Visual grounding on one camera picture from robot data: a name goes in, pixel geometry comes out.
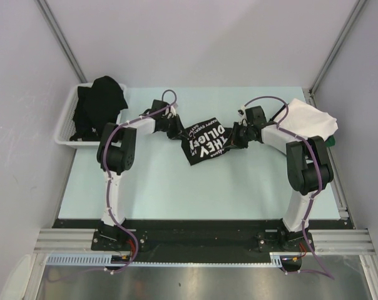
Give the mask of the black t-shirt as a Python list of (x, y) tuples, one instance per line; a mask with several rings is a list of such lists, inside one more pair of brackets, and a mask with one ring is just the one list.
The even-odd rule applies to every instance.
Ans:
[(224, 155), (224, 147), (232, 128), (224, 127), (217, 118), (196, 123), (185, 129), (187, 137), (181, 140), (181, 148), (189, 165)]

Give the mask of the white plastic laundry basket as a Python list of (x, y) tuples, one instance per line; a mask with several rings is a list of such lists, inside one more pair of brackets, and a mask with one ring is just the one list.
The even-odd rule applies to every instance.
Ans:
[(72, 148), (98, 147), (99, 141), (70, 141), (70, 137), (76, 134), (76, 126), (73, 121), (74, 112), (78, 104), (78, 88), (91, 88), (92, 82), (75, 85), (67, 97), (63, 110), (59, 117), (54, 132), (54, 141), (57, 144), (70, 146)]

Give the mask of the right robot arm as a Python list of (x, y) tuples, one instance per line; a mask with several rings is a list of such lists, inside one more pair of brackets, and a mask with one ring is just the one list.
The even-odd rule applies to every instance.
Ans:
[(233, 124), (225, 149), (245, 149), (250, 141), (267, 144), (285, 154), (292, 195), (280, 220), (276, 243), (285, 251), (310, 243), (309, 217), (315, 198), (334, 178), (325, 141), (320, 136), (303, 137), (268, 121), (260, 106), (241, 108), (239, 122)]

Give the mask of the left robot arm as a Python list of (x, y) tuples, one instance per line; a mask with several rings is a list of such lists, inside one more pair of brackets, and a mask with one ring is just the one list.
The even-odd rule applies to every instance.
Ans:
[(182, 137), (184, 128), (176, 113), (175, 104), (154, 100), (151, 108), (132, 121), (117, 125), (108, 123), (96, 155), (104, 171), (106, 183), (106, 206), (98, 228), (99, 239), (105, 239), (112, 249), (126, 245), (130, 235), (122, 229), (126, 217), (121, 210), (121, 182), (135, 160), (136, 138), (164, 132), (168, 138)]

